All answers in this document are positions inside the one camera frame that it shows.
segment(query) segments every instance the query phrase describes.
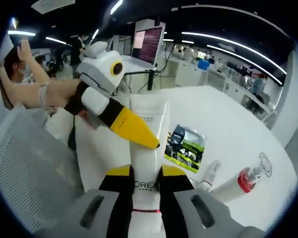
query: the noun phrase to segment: white table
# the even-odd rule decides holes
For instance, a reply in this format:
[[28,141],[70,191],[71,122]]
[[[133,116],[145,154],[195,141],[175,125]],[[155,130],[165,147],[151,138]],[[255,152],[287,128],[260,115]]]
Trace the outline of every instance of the white table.
[[[287,153],[265,125],[243,106],[209,86],[149,93],[170,99],[170,132],[180,124],[208,138],[198,173],[180,167],[188,177],[200,180],[205,168],[219,160],[222,168],[214,183],[217,187],[243,168],[256,165],[260,152],[268,156],[273,165],[271,178],[256,185],[251,193],[227,203],[232,217],[242,225],[268,230],[286,208],[297,176]],[[127,96],[120,96],[120,100],[128,104]],[[97,188],[106,169],[130,163],[128,141],[105,127],[91,131],[77,119],[76,144],[85,190]],[[164,162],[178,166],[166,159]]]

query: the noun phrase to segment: product packaging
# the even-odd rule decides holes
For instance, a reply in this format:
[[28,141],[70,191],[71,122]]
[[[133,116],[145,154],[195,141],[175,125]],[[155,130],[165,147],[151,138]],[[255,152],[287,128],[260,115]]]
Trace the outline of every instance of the product packaging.
[[206,136],[178,125],[168,138],[164,156],[196,173],[200,168],[205,144]]
[[130,229],[157,233],[161,229],[162,218],[156,179],[168,137],[169,103],[156,95],[131,95],[130,109],[146,122],[160,142],[160,147],[156,149],[130,142],[131,164],[135,172],[134,211]]

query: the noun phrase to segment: computer monitor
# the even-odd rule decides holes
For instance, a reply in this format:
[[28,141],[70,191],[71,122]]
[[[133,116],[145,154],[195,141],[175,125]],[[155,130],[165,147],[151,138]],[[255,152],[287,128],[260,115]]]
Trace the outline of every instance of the computer monitor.
[[163,40],[164,26],[137,31],[132,57],[155,65],[157,52]]

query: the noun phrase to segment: white bandage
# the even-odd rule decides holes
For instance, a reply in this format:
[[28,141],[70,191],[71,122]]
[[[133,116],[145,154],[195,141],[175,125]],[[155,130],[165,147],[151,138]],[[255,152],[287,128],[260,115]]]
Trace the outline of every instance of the white bandage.
[[47,103],[47,92],[48,92],[48,85],[49,83],[45,83],[40,85],[39,87],[39,105],[41,108],[44,108],[46,110],[53,110],[55,107],[54,106],[50,106]]

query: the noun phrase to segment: ceiling light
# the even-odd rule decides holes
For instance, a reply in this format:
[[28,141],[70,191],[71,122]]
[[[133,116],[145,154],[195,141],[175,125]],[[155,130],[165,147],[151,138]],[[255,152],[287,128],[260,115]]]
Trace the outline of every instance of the ceiling light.
[[13,27],[16,29],[16,22],[15,22],[14,17],[12,18],[12,23],[13,23]]
[[229,42],[229,43],[232,43],[234,45],[237,45],[237,46],[240,46],[240,47],[243,47],[249,51],[252,51],[253,53],[259,55],[260,57],[264,58],[265,60],[267,60],[268,62],[270,62],[271,64],[273,64],[276,68],[280,69],[284,74],[287,74],[287,72],[281,68],[278,64],[276,64],[275,62],[273,62],[270,58],[264,56],[263,54],[259,53],[258,51],[256,50],[253,50],[252,48],[249,48],[245,45],[242,45],[238,42],[235,42],[235,41],[231,41],[231,40],[228,40],[228,39],[225,39],[225,38],[222,38],[222,37],[218,37],[218,36],[212,36],[212,35],[207,35],[207,34],[200,34],[200,33],[193,33],[193,32],[182,32],[183,35],[193,35],[193,36],[204,36],[204,37],[209,37],[209,38],[213,38],[213,39],[217,39],[217,40],[221,40],[221,41],[226,41],[226,42]]
[[99,29],[97,29],[97,30],[95,31],[94,35],[93,35],[92,38],[91,38],[92,40],[95,39],[95,37],[97,36],[98,32],[99,32]]
[[55,41],[55,42],[66,45],[66,42],[60,41],[60,40],[57,40],[57,39],[54,39],[54,38],[51,38],[51,37],[45,37],[45,39],[50,40],[50,41]]
[[268,72],[267,70],[265,70],[264,68],[262,68],[262,67],[259,66],[258,64],[256,64],[256,63],[250,61],[249,59],[246,59],[246,58],[244,58],[244,57],[242,57],[242,56],[239,56],[239,55],[237,55],[237,54],[235,54],[235,53],[233,53],[233,52],[230,52],[230,51],[227,51],[227,50],[224,50],[224,49],[215,47],[215,46],[207,45],[207,47],[210,47],[210,48],[213,48],[213,49],[216,49],[216,50],[219,50],[219,51],[226,52],[226,53],[231,54],[231,55],[233,55],[233,56],[236,56],[236,57],[238,57],[238,58],[240,58],[240,59],[242,59],[242,60],[244,60],[244,61],[246,61],[246,62],[251,63],[251,64],[254,65],[255,67],[259,68],[261,71],[263,71],[263,72],[265,72],[266,74],[268,74],[273,80],[275,80],[276,82],[278,82],[280,85],[282,85],[282,82],[279,81],[274,75],[272,75],[270,72]]
[[110,14],[112,15],[120,6],[121,4],[123,4],[124,0],[119,0],[114,6],[113,8],[110,10]]
[[194,44],[193,41],[182,41],[183,43]]
[[23,35],[23,36],[35,36],[35,33],[26,32],[26,31],[8,31],[9,35]]

